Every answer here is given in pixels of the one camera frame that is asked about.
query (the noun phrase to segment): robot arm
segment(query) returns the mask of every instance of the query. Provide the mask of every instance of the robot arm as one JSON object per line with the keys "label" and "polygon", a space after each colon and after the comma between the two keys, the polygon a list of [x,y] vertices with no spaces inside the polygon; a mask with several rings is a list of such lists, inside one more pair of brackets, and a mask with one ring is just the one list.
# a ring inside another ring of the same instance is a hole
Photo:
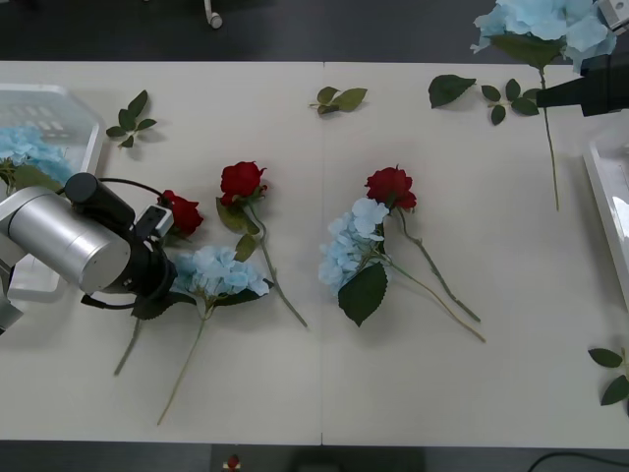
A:
{"label": "robot arm", "polygon": [[[30,187],[0,203],[0,268],[10,272],[32,254],[84,291],[82,303],[97,308],[134,306],[91,298],[98,291],[165,296],[177,275],[159,245],[173,224],[168,201],[149,206],[135,222],[133,209],[91,174],[74,175],[64,192],[67,200]],[[21,315],[0,294],[0,334]]]}

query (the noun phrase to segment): plastic basket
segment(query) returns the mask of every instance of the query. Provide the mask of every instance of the plastic basket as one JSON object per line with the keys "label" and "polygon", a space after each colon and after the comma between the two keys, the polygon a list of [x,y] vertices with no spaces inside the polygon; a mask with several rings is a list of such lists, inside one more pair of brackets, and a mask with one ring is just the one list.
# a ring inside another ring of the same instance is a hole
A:
{"label": "plastic basket", "polygon": [[[35,126],[43,139],[64,151],[75,172],[96,170],[105,125],[100,116],[58,86],[0,84],[0,127]],[[14,270],[8,296],[33,302],[54,302],[67,283],[33,256]]]}

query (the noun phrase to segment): dark floor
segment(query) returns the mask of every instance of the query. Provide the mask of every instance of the dark floor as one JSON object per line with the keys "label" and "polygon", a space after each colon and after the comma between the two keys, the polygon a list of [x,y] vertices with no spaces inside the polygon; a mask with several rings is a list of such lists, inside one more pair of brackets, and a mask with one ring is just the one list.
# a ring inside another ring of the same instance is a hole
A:
{"label": "dark floor", "polygon": [[510,62],[470,51],[474,18],[493,4],[215,0],[224,26],[212,30],[203,0],[11,0],[0,4],[0,60]]}
{"label": "dark floor", "polygon": [[[31,4],[37,8],[27,8]],[[213,6],[224,26],[215,31],[205,20],[202,0],[12,0],[0,4],[0,60],[510,62],[496,51],[474,55],[469,49],[478,40],[474,18],[493,4],[218,0]],[[629,33],[625,36],[620,51],[629,51]],[[241,455],[244,472],[298,472],[298,464],[321,462],[349,472],[526,472],[544,453],[0,442],[0,472],[218,472],[234,452]],[[597,453],[629,461],[629,451]],[[618,469],[555,459],[536,472],[612,470]]]}

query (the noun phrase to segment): green leaf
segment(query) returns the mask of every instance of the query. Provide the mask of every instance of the green leaf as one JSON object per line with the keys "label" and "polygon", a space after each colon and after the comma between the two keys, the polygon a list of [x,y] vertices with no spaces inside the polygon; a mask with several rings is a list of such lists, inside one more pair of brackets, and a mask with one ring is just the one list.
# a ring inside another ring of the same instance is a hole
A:
{"label": "green leaf", "polygon": [[28,164],[19,165],[13,173],[13,184],[16,190],[26,187],[44,187],[53,192],[61,189],[62,185],[48,177],[36,167]]}
{"label": "green leaf", "polygon": [[592,360],[600,366],[615,369],[622,364],[622,357],[609,349],[590,349]]}
{"label": "green leaf", "polygon": [[613,405],[629,396],[629,381],[625,376],[620,376],[609,384],[609,387],[602,395],[601,406]]}
{"label": "green leaf", "polygon": [[518,81],[516,81],[515,79],[511,79],[509,82],[507,82],[507,87],[505,90],[507,92],[507,100],[509,101],[515,100],[517,97],[520,96],[520,93],[522,92],[520,84],[518,84]]}
{"label": "green leaf", "polygon": [[496,105],[493,107],[493,110],[491,110],[491,123],[493,123],[493,126],[498,126],[504,121],[506,116],[507,110],[504,109],[504,106]]}
{"label": "green leaf", "polygon": [[338,292],[338,306],[360,326],[380,306],[386,292],[386,273],[381,263],[361,270]]}
{"label": "green leaf", "polygon": [[224,206],[220,199],[216,199],[216,211],[223,224],[234,233],[249,233],[257,235],[259,228],[251,221],[243,208],[239,205]]}
{"label": "green leaf", "polygon": [[338,105],[319,105],[316,109],[316,112],[319,115],[327,115],[328,113],[334,113],[335,111],[340,110],[341,107]]}
{"label": "green leaf", "polygon": [[334,98],[331,105],[338,105],[341,111],[354,111],[363,103],[366,94],[366,88],[350,88]]}
{"label": "green leaf", "polygon": [[157,122],[155,120],[151,120],[150,118],[146,118],[145,120],[141,120],[140,124],[136,128],[138,131],[146,130],[151,126],[156,125]]}
{"label": "green leaf", "polygon": [[[264,280],[264,283],[268,285],[269,290],[273,288],[274,286],[272,282],[266,279]],[[253,302],[254,300],[257,300],[258,298],[261,298],[261,297],[257,295],[256,292],[246,288],[240,293],[237,293],[235,295],[228,295],[226,298],[216,300],[216,302],[214,303],[214,306],[215,307],[231,307],[232,305],[240,305],[241,303]]]}
{"label": "green leaf", "polygon": [[136,117],[131,111],[124,108],[118,112],[118,122],[125,131],[134,131],[136,129]]}
{"label": "green leaf", "polygon": [[489,38],[491,44],[506,52],[516,61],[542,70],[561,55],[564,41],[560,39],[544,41],[532,35],[500,34]]}
{"label": "green leaf", "polygon": [[436,108],[451,103],[475,83],[476,79],[464,79],[454,75],[435,77],[429,87],[431,107]]}
{"label": "green leaf", "polygon": [[483,95],[489,101],[500,101],[502,95],[498,91],[496,87],[492,86],[482,86],[481,90],[483,91]]}
{"label": "green leaf", "polygon": [[125,141],[119,144],[121,148],[132,148],[134,146],[134,137],[129,136]]}
{"label": "green leaf", "polygon": [[163,315],[166,310],[176,303],[197,305],[197,301],[193,297],[178,292],[168,292],[164,298],[159,300],[146,300],[143,297],[138,297],[136,301],[138,304],[131,312],[131,316],[144,321],[154,320]]}
{"label": "green leaf", "polygon": [[134,115],[134,118],[138,118],[140,116],[140,113],[144,110],[147,102],[148,93],[146,90],[142,90],[136,98],[131,100],[131,103],[129,103],[129,111],[132,115]]}
{"label": "green leaf", "polygon": [[527,91],[524,92],[524,94],[522,95],[525,98],[528,98],[532,101],[537,102],[538,101],[538,92],[540,91],[539,88],[530,88]]}
{"label": "green leaf", "polygon": [[513,103],[511,103],[511,108],[524,116],[535,116],[540,114],[538,106],[527,98],[516,98],[513,100]]}
{"label": "green leaf", "polygon": [[316,96],[316,101],[318,101],[321,105],[327,105],[330,101],[332,101],[332,98],[334,98],[334,95],[338,91],[338,88],[334,87],[322,88]]}
{"label": "green leaf", "polygon": [[127,132],[120,126],[112,126],[105,133],[107,133],[109,138],[122,138],[123,136],[127,136]]}
{"label": "green leaf", "polygon": [[246,234],[240,238],[240,241],[236,245],[236,257],[234,259],[243,263],[254,253],[256,246],[256,238],[249,233]]}

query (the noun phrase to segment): chair wheel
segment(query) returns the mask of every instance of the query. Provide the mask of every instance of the chair wheel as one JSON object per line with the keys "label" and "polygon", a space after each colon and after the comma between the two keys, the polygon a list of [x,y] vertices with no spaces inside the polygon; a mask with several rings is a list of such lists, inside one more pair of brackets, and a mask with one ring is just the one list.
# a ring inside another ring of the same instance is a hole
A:
{"label": "chair wheel", "polygon": [[223,26],[223,19],[217,13],[212,13],[209,17],[209,25],[213,29],[218,30],[220,27]]}

